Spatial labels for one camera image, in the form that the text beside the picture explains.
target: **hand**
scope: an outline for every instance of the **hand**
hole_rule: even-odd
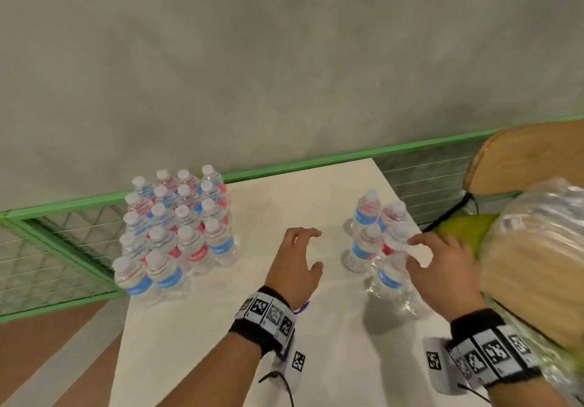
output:
[[[265,285],[282,295],[292,310],[299,309],[318,287],[324,264],[314,263],[308,270],[306,247],[312,236],[321,234],[315,228],[288,229],[267,272]]]
[[[408,256],[406,268],[412,284],[427,305],[446,321],[486,308],[479,289],[479,264],[467,244],[452,235],[414,235],[408,244],[428,246],[434,257],[426,268]]]

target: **left hand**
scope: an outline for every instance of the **left hand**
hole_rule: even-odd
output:
[[[306,247],[310,238],[321,234],[314,227],[288,229],[267,273],[264,285],[282,295],[292,310],[299,309],[318,287],[324,264],[319,261],[308,270]]]

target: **plastic wrap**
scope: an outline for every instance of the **plastic wrap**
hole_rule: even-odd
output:
[[[536,184],[493,223],[479,258],[481,290],[493,308],[530,344],[548,381],[578,392],[584,371],[584,189],[563,179]]]

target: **water bottle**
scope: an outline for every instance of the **water bottle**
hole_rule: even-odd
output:
[[[212,182],[221,192],[227,193],[227,186],[223,182],[223,177],[219,172],[215,172],[215,169],[210,164],[203,166],[203,177],[201,180],[204,181],[206,179]]]
[[[152,212],[150,212],[152,202],[150,200],[140,198],[136,192],[132,192],[126,195],[126,203],[141,217],[152,218]]]
[[[162,226],[152,227],[150,229],[150,243],[152,250],[168,254],[175,259],[180,258],[180,250],[177,247],[178,236],[172,230],[166,230]]]
[[[120,236],[121,253],[134,260],[146,263],[146,255],[150,252],[150,242],[145,236],[135,236],[127,233]]]
[[[193,230],[191,226],[179,229],[179,250],[183,253],[182,260],[189,264],[189,274],[204,275],[213,268],[213,257],[208,255],[209,247],[203,234]]]
[[[154,204],[152,206],[152,226],[161,226],[166,230],[172,230],[178,232],[179,229],[176,226],[176,214],[170,209],[164,207],[164,204]]]
[[[156,204],[163,204],[164,207],[170,210],[174,210],[179,206],[179,200],[176,195],[164,186],[155,188],[154,193],[156,194]]]
[[[377,197],[377,191],[369,189],[357,202],[354,220],[351,222],[353,233],[359,236],[364,227],[375,223],[379,217],[380,210],[381,203]]]
[[[180,184],[186,184],[197,195],[201,195],[201,182],[195,175],[191,175],[188,169],[182,169],[178,174]]]
[[[152,203],[155,202],[155,186],[152,183],[147,183],[143,176],[136,176],[132,180],[132,184],[134,184],[134,190],[140,198],[150,200]]]
[[[203,212],[201,213],[201,217],[203,218],[203,222],[208,221],[211,218],[218,219],[221,224],[225,226],[229,226],[229,216],[227,211],[222,208],[222,206],[215,204],[210,198],[205,198],[201,206],[203,208]]]
[[[179,188],[179,182],[176,178],[173,178],[166,169],[157,171],[156,178],[160,180],[160,185],[168,189],[169,192],[174,194],[177,193],[176,190]]]
[[[190,281],[182,267],[171,256],[153,250],[146,256],[148,276],[160,288],[162,298],[179,300],[186,297]]]
[[[152,227],[151,219],[141,217],[135,211],[132,211],[124,215],[124,222],[126,223],[126,232],[148,238],[148,231]]]
[[[377,224],[366,226],[353,241],[347,256],[347,267],[357,273],[365,273],[378,257],[381,248],[381,229]]]
[[[405,250],[410,238],[409,224],[407,221],[397,221],[387,227],[383,232],[383,244],[381,251],[390,255],[394,250]]]
[[[140,261],[121,256],[113,262],[112,269],[116,285],[130,294],[132,299],[144,305],[158,302],[160,291],[147,275],[146,266]]]
[[[377,259],[373,264],[374,273],[367,291],[384,300],[394,299],[407,292],[407,257],[408,254],[400,250]]]
[[[222,206],[223,209],[227,209],[227,199],[225,198],[225,195],[223,195],[223,192],[217,189],[211,181],[208,179],[203,181],[201,183],[201,189],[203,190],[201,192],[202,200],[205,198],[210,198],[215,201],[215,203]]]
[[[388,226],[403,220],[405,220],[405,203],[403,201],[396,201],[381,209],[377,224],[379,224],[381,231],[385,232]]]
[[[194,210],[195,212],[201,213],[203,208],[201,207],[201,199],[199,194],[193,191],[186,184],[179,186],[179,205],[184,204],[189,210]]]
[[[205,241],[220,266],[230,267],[235,264],[238,257],[237,246],[228,226],[215,218],[208,219],[205,223]]]
[[[189,210],[189,208],[185,205],[180,205],[176,208],[175,214],[178,220],[177,226],[179,227],[179,231],[181,227],[190,226],[193,229],[201,232],[201,234],[205,232],[205,225],[203,224],[203,220],[201,219],[201,215],[199,213],[195,212],[194,210]]]

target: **white bottle cap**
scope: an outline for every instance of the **white bottle cap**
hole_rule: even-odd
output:
[[[205,223],[205,229],[207,229],[209,232],[216,232],[220,225],[221,224],[219,223],[218,219],[209,218]]]
[[[171,178],[171,174],[169,174],[166,169],[163,169],[156,172],[156,178],[158,178],[160,181],[168,181]]]
[[[203,210],[211,210],[213,209],[213,207],[215,207],[215,201],[213,201],[210,198],[205,198],[202,202],[201,205],[203,206]]]
[[[409,224],[407,221],[398,221],[390,226],[391,233],[401,241],[410,237]]]
[[[166,258],[160,252],[153,250],[148,255],[146,255],[146,263],[150,270],[155,271],[160,269],[164,264],[166,264]]]
[[[403,201],[396,201],[390,204],[391,212],[397,213],[398,215],[405,214],[405,203]]]
[[[135,176],[134,179],[132,180],[132,184],[134,184],[135,187],[137,187],[138,189],[141,189],[146,184],[146,180],[144,179],[143,176]]]
[[[166,189],[164,186],[158,186],[157,188],[154,188],[154,195],[156,195],[159,198],[166,196],[167,193],[168,189]]]
[[[400,271],[405,276],[409,278],[408,270],[405,268],[405,264],[408,261],[408,253],[403,250],[396,250],[390,255],[391,265],[395,267],[395,270]]]
[[[372,238],[377,238],[381,236],[381,228],[379,227],[379,224],[370,224],[365,229],[365,233]]]
[[[130,247],[136,241],[136,236],[131,233],[123,234],[120,236],[120,243],[123,247]]]
[[[190,240],[194,236],[194,229],[191,226],[182,226],[179,229],[179,238],[181,240]]]
[[[162,241],[166,236],[166,230],[162,226],[154,226],[150,229],[150,239],[153,241]]]
[[[129,193],[128,195],[126,195],[126,203],[128,203],[128,205],[135,205],[138,204],[140,202],[140,197],[138,196],[137,193],[132,192]]]
[[[152,215],[155,217],[162,217],[164,213],[166,213],[166,207],[164,207],[164,204],[162,203],[154,204],[150,209],[150,212],[152,212]]]
[[[365,194],[368,202],[375,201],[377,199],[377,191],[375,189],[369,189]]]
[[[202,170],[203,175],[211,175],[213,172],[215,172],[215,169],[213,169],[213,166],[211,166],[210,164],[206,164],[205,166],[203,166]]]
[[[188,169],[182,169],[182,170],[179,170],[179,173],[177,174],[177,176],[182,181],[186,181],[190,178],[190,172]]]
[[[186,184],[179,186],[178,192],[180,196],[189,196],[190,195],[190,187]]]
[[[205,192],[209,192],[213,190],[213,183],[210,182],[208,179],[206,179],[205,181],[203,181],[201,183],[201,189],[203,189]]]
[[[186,218],[189,212],[190,212],[189,208],[186,207],[184,204],[180,205],[175,209],[176,216],[178,216],[179,218]]]
[[[135,226],[140,222],[140,215],[138,215],[138,213],[134,210],[132,212],[128,212],[126,215],[124,215],[124,222],[128,226]]]
[[[118,275],[126,275],[131,272],[134,267],[135,261],[132,261],[127,256],[116,258],[112,263],[112,269],[116,271]]]

